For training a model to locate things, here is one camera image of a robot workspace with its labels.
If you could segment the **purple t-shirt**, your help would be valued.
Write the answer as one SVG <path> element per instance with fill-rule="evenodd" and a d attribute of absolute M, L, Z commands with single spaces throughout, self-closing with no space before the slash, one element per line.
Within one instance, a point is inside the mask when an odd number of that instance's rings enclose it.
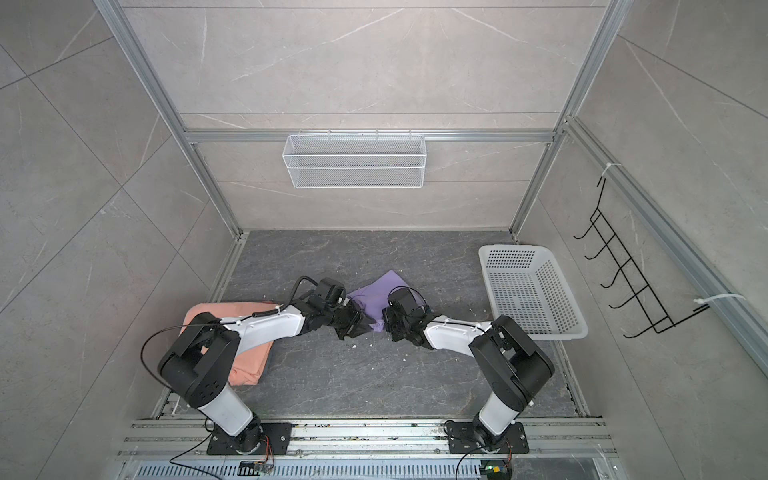
<path fill-rule="evenodd" d="M 348 294 L 365 315 L 373 320 L 372 329 L 376 333 L 385 330 L 383 310 L 388 306 L 390 292 L 396 287 L 408 287 L 408 284 L 394 270 L 389 270 L 373 283 Z"/>

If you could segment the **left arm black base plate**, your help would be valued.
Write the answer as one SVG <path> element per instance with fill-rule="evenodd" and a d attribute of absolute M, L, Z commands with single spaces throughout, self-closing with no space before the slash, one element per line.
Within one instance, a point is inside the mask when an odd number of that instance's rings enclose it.
<path fill-rule="evenodd" d="M 249 425 L 239 435 L 228 435 L 215 424 L 206 449 L 210 456 L 229 455 L 285 455 L 291 439 L 291 423 L 260 423 Z"/>

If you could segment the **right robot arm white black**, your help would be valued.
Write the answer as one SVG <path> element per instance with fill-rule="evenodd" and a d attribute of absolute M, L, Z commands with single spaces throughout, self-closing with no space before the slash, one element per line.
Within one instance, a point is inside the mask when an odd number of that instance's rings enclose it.
<path fill-rule="evenodd" d="M 472 430 L 459 437 L 485 451 L 499 448 L 519 414 L 555 373 L 549 356 L 508 316 L 472 323 L 436 315 L 424 307 L 407 310 L 390 305 L 383 310 L 383 318 L 394 341 L 408 340 L 476 361 L 491 395 L 475 414 Z"/>

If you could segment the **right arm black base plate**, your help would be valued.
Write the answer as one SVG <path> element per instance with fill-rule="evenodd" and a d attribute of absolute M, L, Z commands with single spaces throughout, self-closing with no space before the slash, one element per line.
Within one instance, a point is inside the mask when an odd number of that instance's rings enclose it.
<path fill-rule="evenodd" d="M 493 434 L 479 422 L 446 420 L 442 424 L 452 454 L 502 453 L 528 454 L 530 447 L 524 426 L 512 423 L 499 435 Z"/>

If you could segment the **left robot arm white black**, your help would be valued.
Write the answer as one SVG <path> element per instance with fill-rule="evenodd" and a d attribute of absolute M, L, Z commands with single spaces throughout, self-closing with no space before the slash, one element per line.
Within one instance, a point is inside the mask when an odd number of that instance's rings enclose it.
<path fill-rule="evenodd" d="M 341 293 L 306 293 L 271 312 L 245 317 L 197 315 L 159 361 L 157 371 L 168 387 L 202 412 L 223 434 L 242 444 L 256 442 L 260 420 L 231 387 L 236 358 L 269 342 L 328 326 L 339 339 L 373 330 L 375 321 Z"/>

